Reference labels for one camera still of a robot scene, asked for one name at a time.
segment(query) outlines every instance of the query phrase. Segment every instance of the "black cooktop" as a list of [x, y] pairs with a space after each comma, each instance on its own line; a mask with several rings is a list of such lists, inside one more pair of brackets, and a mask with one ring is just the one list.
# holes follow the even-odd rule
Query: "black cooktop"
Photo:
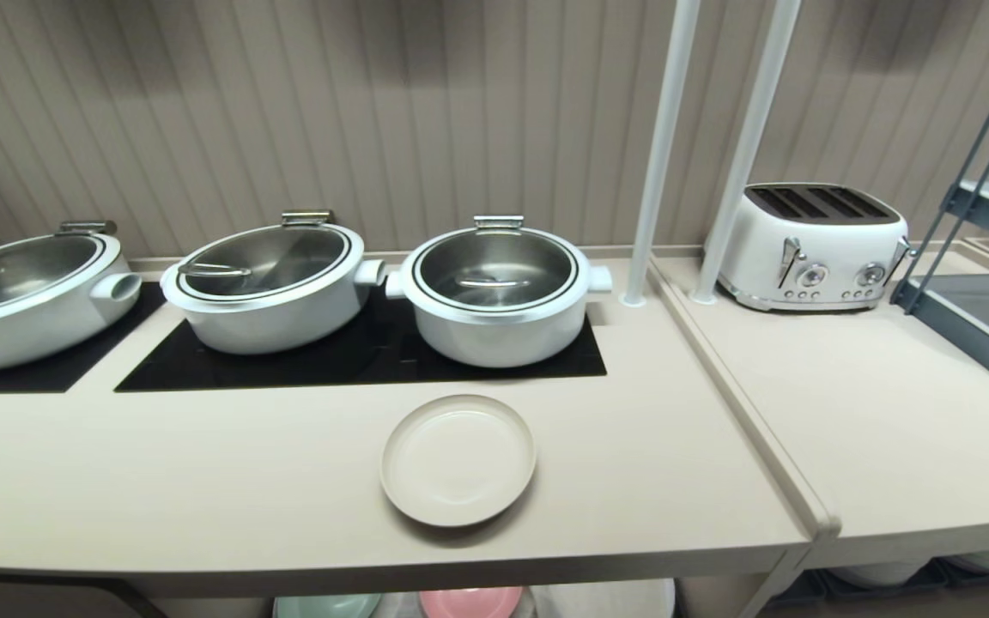
[[604, 375], [605, 364], [589, 320], [577, 339], [550, 359], [526, 367], [471, 367], [434, 352], [417, 332], [412, 305], [405, 300], [387, 300], [384, 289], [377, 288], [361, 313], [337, 332], [277, 354], [216, 352], [204, 347], [188, 322], [182, 322], [126, 377], [117, 392]]
[[0, 392], [66, 392], [164, 302], [158, 284], [144, 284], [140, 300], [111, 327], [45, 359], [0, 369]]

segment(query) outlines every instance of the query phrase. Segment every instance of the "glass lid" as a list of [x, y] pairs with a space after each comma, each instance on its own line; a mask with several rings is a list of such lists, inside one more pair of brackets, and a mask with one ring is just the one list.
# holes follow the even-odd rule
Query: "glass lid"
[[178, 285], [192, 296], [275, 294], [319, 278], [347, 254], [349, 239], [330, 227], [265, 227], [201, 251], [178, 267]]
[[43, 292], [82, 269], [100, 253], [89, 235], [43, 236], [0, 249], [0, 305]]
[[440, 300], [490, 312], [538, 304], [560, 293], [576, 277], [577, 263], [546, 236], [480, 228], [429, 247], [415, 274]]

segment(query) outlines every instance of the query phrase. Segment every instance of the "green plate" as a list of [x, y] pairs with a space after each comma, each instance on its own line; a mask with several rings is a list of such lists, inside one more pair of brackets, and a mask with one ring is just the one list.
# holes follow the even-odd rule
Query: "green plate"
[[380, 595], [287, 596], [274, 601], [274, 618], [368, 618]]

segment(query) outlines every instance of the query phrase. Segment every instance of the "striped wall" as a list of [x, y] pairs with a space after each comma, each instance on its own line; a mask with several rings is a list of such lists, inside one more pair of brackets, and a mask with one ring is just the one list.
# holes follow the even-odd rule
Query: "striped wall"
[[[373, 249], [482, 212], [631, 242], [674, 0], [0, 0], [0, 243], [179, 255], [293, 207]], [[710, 227], [771, 3], [704, 0], [659, 243]], [[928, 222], [989, 107], [989, 0], [809, 0], [754, 180]]]

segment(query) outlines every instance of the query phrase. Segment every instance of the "white pole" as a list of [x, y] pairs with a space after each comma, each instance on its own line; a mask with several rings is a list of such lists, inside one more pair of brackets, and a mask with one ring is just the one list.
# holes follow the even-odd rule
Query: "white pole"
[[655, 134], [651, 138], [651, 158], [647, 160], [647, 179], [640, 200], [640, 222], [636, 224], [632, 263], [628, 266], [628, 290], [621, 302], [628, 306], [644, 306], [643, 286], [647, 277], [647, 259], [655, 240], [658, 207], [663, 202], [663, 184], [670, 164], [670, 146], [674, 145], [674, 129], [678, 110], [682, 109], [682, 92], [686, 86], [686, 70], [694, 48], [697, 13], [700, 0], [678, 0], [674, 8], [674, 24], [670, 27], [670, 49], [666, 52], [663, 90], [658, 95], [655, 114]]
[[792, 40], [792, 28], [796, 25], [799, 12], [800, 0], [777, 0], [774, 5], [765, 50], [761, 51], [758, 74], [754, 79], [754, 87], [750, 90], [750, 103], [746, 106], [746, 118], [743, 120], [742, 132], [738, 134], [735, 156], [731, 158], [731, 170], [727, 172], [727, 181], [723, 186], [723, 198], [715, 211], [712, 231], [707, 236], [707, 241], [704, 241], [704, 263], [701, 266], [700, 281], [697, 289], [690, 295], [691, 299], [704, 305], [715, 302], [715, 279], [719, 277], [719, 264], [723, 263], [727, 241], [731, 239], [731, 228], [735, 226], [738, 200], [749, 181], [750, 168], [754, 167], [754, 157], [758, 154], [761, 133], [766, 128], [769, 108], [773, 106], [780, 70], [785, 66], [785, 55], [788, 54], [788, 44]]

